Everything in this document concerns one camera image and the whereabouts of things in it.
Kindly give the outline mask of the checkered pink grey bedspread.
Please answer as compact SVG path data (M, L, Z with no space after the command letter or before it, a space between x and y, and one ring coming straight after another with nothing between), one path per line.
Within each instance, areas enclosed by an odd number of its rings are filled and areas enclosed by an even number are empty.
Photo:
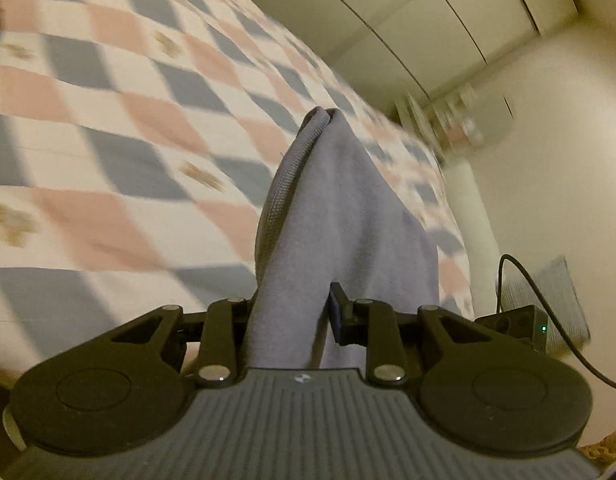
M0 385L162 304L255 288L258 217L314 107L339 108L437 244L469 264L428 148L250 0L0 0Z

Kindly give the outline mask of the grey pillow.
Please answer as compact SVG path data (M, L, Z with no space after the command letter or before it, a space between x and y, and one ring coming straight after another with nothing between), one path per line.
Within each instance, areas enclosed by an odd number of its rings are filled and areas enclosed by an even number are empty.
M544 313L538 295L513 263L512 272L503 272L503 282L496 289L503 311L535 306ZM591 340L590 328L569 272L567 259L555 257L540 270L529 273L539 292L556 315L570 341L581 351Z

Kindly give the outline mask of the grey-purple long pants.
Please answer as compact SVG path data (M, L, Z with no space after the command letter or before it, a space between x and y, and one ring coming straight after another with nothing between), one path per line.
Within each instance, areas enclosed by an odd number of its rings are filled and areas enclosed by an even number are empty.
M246 365L362 368L326 319L329 286L413 313L439 301L437 245L336 108L307 114L282 159L257 229L257 292Z

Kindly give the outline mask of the shelf with cluttered items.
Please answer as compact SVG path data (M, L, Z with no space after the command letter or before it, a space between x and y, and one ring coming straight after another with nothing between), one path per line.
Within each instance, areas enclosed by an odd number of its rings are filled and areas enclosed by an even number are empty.
M396 100L399 122L438 156L464 156L500 141L513 129L512 105L502 93L480 94L464 86L431 104L411 94Z

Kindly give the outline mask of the cream wardrobe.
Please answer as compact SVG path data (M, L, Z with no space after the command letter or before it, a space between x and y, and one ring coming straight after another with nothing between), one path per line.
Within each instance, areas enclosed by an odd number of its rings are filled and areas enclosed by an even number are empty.
M373 107L437 99L575 20L574 0L251 0Z

